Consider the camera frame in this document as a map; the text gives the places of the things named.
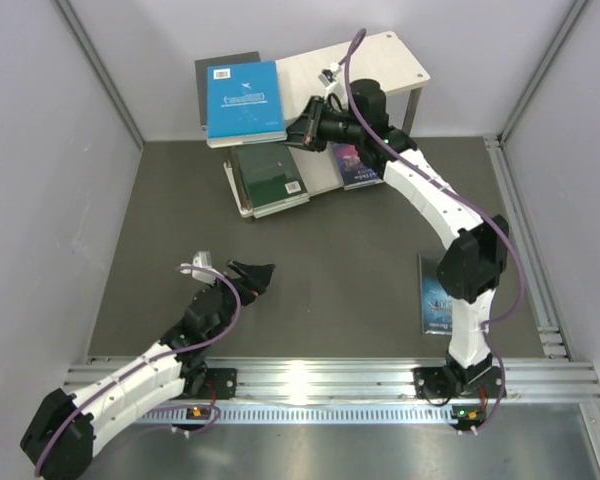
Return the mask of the dark green book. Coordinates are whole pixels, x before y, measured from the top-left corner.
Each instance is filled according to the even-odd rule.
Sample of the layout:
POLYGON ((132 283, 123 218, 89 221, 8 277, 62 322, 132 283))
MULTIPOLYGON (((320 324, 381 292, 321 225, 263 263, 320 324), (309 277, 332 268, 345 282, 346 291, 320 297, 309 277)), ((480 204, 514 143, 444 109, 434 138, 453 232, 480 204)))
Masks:
POLYGON ((234 150, 242 184, 254 209, 288 203, 308 191, 288 147, 262 143, 234 150))

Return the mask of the bright blue book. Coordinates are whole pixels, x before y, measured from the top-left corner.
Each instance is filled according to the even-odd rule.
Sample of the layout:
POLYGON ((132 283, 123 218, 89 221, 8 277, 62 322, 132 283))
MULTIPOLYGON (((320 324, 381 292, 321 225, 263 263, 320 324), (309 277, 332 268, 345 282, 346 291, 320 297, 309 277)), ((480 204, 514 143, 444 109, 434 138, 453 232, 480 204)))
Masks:
POLYGON ((211 66, 207 81, 209 147, 281 142, 287 138, 275 62, 211 66))

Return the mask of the purple galaxy cover book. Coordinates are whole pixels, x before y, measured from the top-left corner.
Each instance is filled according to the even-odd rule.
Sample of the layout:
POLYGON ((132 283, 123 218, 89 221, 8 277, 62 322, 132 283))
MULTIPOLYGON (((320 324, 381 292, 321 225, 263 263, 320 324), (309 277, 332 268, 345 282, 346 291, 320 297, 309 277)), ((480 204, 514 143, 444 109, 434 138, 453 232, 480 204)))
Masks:
POLYGON ((362 163, 353 145, 331 143, 330 150, 345 190, 353 190, 383 182, 372 169, 362 163))

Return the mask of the pale grey-green book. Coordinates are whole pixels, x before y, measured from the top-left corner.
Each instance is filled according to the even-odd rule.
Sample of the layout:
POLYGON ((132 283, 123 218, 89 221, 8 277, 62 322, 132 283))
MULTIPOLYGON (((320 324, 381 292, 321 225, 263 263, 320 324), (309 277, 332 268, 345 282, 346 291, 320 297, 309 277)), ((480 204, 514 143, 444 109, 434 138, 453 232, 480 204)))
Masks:
POLYGON ((297 195, 262 207, 253 208, 253 214, 256 219, 259 219, 308 203, 309 201, 310 197, 308 194, 297 195))

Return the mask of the black glossy book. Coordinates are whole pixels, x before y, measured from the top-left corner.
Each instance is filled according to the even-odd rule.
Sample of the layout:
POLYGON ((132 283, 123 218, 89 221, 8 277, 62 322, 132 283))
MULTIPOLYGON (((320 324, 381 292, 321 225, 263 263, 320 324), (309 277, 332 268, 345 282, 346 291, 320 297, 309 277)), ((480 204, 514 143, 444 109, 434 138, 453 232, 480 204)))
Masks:
POLYGON ((208 93, 208 78, 207 70, 211 66, 219 65, 234 65, 253 63, 261 60, 260 53, 258 51, 248 51, 242 53, 235 53, 225 56, 210 57, 204 59, 198 59, 194 62, 195 74, 196 74, 196 86, 197 86, 197 98, 198 98, 198 110, 200 125, 203 130, 207 129, 207 93, 208 93))

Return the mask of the dark blue Wuthering Heights book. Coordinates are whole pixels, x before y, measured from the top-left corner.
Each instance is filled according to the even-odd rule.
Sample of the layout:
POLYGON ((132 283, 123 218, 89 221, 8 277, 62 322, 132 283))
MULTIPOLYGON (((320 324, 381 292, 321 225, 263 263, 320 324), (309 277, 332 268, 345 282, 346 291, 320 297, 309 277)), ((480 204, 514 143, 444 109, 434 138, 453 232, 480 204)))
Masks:
POLYGON ((440 258, 419 254, 420 299, 422 330, 425 335, 452 334, 452 297, 437 277, 440 258))

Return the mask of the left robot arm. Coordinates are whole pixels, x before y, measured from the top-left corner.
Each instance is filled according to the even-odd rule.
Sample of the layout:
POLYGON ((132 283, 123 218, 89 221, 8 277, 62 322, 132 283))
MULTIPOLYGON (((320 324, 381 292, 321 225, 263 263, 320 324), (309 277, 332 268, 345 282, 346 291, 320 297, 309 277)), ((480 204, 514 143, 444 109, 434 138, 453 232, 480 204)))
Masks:
POLYGON ((162 403, 194 397, 206 384, 205 352, 236 326, 244 307, 270 285, 272 264, 227 263, 224 275, 195 257, 179 272, 204 283, 181 319, 144 353, 74 392, 41 401, 20 448, 42 479, 77 479, 119 433, 162 403))

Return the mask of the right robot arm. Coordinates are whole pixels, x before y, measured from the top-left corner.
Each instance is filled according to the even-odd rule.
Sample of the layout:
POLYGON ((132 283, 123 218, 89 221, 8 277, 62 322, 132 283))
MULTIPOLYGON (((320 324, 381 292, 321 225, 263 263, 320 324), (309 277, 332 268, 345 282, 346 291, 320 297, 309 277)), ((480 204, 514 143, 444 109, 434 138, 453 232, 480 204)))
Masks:
POLYGON ((452 298, 452 338, 443 372, 449 389, 470 396, 492 368, 484 337, 491 303, 507 262, 509 226, 500 215, 483 220, 461 204, 436 175, 413 139, 392 126, 386 95, 372 79, 351 85, 353 102, 313 96, 286 128, 287 145, 322 152, 331 143, 352 145, 362 163, 406 198, 446 249, 436 271, 452 298))

